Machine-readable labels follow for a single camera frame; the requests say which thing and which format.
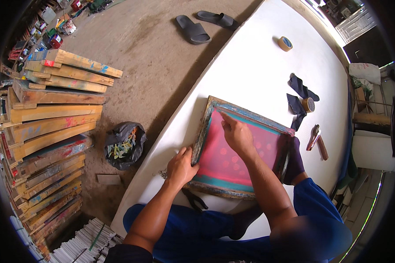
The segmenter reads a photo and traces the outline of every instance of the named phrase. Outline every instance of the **concrete floor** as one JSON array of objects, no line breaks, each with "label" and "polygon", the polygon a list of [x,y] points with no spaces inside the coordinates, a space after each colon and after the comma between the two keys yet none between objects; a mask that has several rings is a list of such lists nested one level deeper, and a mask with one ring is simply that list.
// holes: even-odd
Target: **concrete floor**
[{"label": "concrete floor", "polygon": [[[262,0],[126,0],[102,13],[88,11],[74,20],[77,31],[63,38],[62,49],[123,71],[108,96],[101,120],[91,135],[95,147],[87,150],[82,175],[82,211],[110,225],[126,188],[175,109],[218,53],[232,32],[201,22],[212,41],[191,45],[184,41],[174,18],[187,15],[195,23],[200,10],[224,12],[245,21]],[[343,65],[348,64],[322,22],[299,0],[284,0],[305,17],[331,46]],[[147,132],[141,159],[128,171],[110,166],[103,155],[105,132],[115,124],[134,121]],[[119,174],[119,186],[100,185],[96,174]]]}]

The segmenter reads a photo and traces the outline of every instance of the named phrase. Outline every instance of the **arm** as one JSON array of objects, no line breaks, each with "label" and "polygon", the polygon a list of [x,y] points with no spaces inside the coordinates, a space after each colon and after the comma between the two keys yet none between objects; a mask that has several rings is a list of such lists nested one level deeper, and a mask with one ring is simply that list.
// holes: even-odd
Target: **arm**
[{"label": "arm", "polygon": [[297,216],[290,197],[274,172],[265,164],[253,146],[253,134],[245,123],[221,113],[222,127],[228,145],[240,156],[250,174],[256,200],[268,218],[271,229]]},{"label": "arm", "polygon": [[123,244],[136,245],[152,253],[155,243],[163,234],[174,197],[199,170],[199,164],[190,166],[191,157],[192,148],[183,147],[169,161],[168,178],[158,193],[139,213]]}]

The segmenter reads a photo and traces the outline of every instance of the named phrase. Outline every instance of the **white table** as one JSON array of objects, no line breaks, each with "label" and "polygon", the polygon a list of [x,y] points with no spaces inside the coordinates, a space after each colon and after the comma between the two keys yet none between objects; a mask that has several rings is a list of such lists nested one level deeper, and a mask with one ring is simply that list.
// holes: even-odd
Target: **white table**
[{"label": "white table", "polygon": [[[274,38],[286,36],[293,49],[284,52]],[[207,66],[194,87],[162,130],[126,190],[111,229],[125,236],[122,219],[136,203],[145,204],[158,192],[163,179],[157,175],[182,146],[195,138],[209,95],[239,105],[290,127],[293,114],[286,93],[297,96],[287,82],[290,74],[303,80],[320,97],[316,110],[303,120],[296,136],[307,174],[326,192],[331,192],[341,166],[346,130],[348,88],[344,67],[316,30],[280,0],[263,2]],[[320,124],[329,159],[323,161],[318,145],[306,151],[311,129]],[[285,186],[291,200],[293,187]],[[197,193],[210,210],[236,213],[251,201]],[[190,206],[180,192],[174,204]],[[264,215],[247,229],[243,239],[269,235]]]}]

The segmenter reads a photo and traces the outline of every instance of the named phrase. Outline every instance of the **tape roll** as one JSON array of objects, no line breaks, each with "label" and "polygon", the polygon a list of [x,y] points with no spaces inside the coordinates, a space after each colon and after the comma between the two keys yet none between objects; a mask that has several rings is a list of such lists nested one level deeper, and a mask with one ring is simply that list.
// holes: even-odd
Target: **tape roll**
[{"label": "tape roll", "polygon": [[305,98],[302,101],[303,108],[306,112],[314,112],[315,111],[315,102],[311,97]]},{"label": "tape roll", "polygon": [[278,45],[285,52],[288,52],[293,48],[293,44],[291,44],[291,41],[286,37],[278,39]]}]

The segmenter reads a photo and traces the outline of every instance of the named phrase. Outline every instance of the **screen printing frame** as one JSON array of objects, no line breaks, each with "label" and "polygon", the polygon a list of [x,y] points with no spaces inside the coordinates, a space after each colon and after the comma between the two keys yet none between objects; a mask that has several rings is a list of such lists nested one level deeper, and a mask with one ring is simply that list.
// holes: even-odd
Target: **screen printing frame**
[{"label": "screen printing frame", "polygon": [[[251,112],[245,108],[223,101],[213,96],[208,97],[205,111],[203,112],[203,115],[200,119],[199,128],[197,129],[198,132],[196,134],[196,139],[193,143],[193,148],[192,148],[192,160],[191,160],[192,165],[195,165],[199,160],[200,154],[203,149],[203,145],[205,144],[205,139],[208,132],[208,125],[210,124],[211,115],[214,110],[220,110],[228,114],[233,114],[235,116],[246,119],[249,122],[267,127],[269,129],[273,129],[274,131],[282,135],[285,135],[287,139],[285,147],[279,153],[279,160],[276,162],[275,167],[273,169],[275,175],[281,180],[283,178],[282,175],[286,170],[286,165],[288,160],[287,157],[288,148],[289,148],[288,142],[291,137],[294,137],[295,134],[294,129],[285,127],[277,122],[274,122],[271,119],[268,119],[259,114]],[[189,188],[191,190],[198,191],[201,193],[206,193],[206,194],[211,194],[221,197],[237,198],[243,200],[255,199],[255,195],[252,192],[218,187],[207,183],[197,182],[194,180],[185,184],[183,188]]]}]

